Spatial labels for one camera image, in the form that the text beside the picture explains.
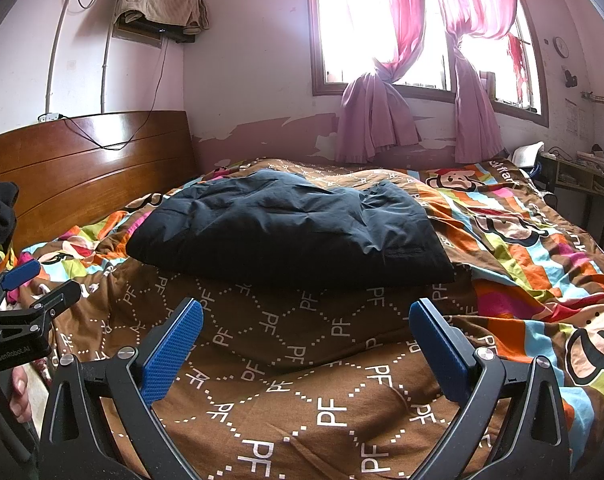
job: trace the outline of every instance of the wooden headboard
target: wooden headboard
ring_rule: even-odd
[[[33,124],[0,135],[0,180],[19,186],[16,253],[195,176],[186,112],[123,112]],[[101,146],[80,134],[78,126]]]

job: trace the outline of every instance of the wall clock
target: wall clock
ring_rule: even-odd
[[[563,57],[564,59],[569,57],[569,47],[566,46],[566,43],[564,43],[564,40],[560,38],[560,36],[553,38],[553,46],[556,48],[557,54],[559,54],[560,57]]]

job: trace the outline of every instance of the comforter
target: comforter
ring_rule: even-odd
[[[160,269],[253,285],[453,281],[426,212],[400,187],[324,189],[274,170],[183,189],[135,230],[126,251]]]
[[[442,396],[407,325],[409,305],[428,297],[475,346],[522,362],[548,357],[572,468],[592,458],[604,436],[604,252],[544,205],[525,175],[502,160],[412,173],[271,159],[224,178],[260,168],[326,188],[381,180],[402,187],[425,208],[455,280],[302,290],[162,271],[126,253],[166,197],[152,194],[22,252],[22,262],[43,264],[16,293],[22,304],[67,278],[82,285],[80,302],[54,322],[53,361],[68,352],[102,359],[135,345],[191,296],[205,310],[204,329],[153,408],[203,478],[408,478],[458,408]],[[104,405],[125,459],[141,470],[112,404]],[[468,471],[481,467],[507,406],[498,404]]]

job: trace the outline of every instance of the poster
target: poster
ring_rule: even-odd
[[[592,144],[592,142],[589,142],[591,139],[589,139],[590,135],[589,135],[589,124],[588,124],[587,113],[585,110],[582,110],[581,108],[578,108],[578,123],[579,123],[579,131],[580,131],[580,140],[584,140],[585,142]]]
[[[580,117],[578,113],[578,105],[569,99],[566,102],[566,137],[573,139],[580,133]]]

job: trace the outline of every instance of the wall-mounted device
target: wall-mounted device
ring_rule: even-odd
[[[578,76],[571,74],[571,72],[568,70],[564,70],[564,77],[566,78],[564,85],[567,88],[574,88],[578,86]]]

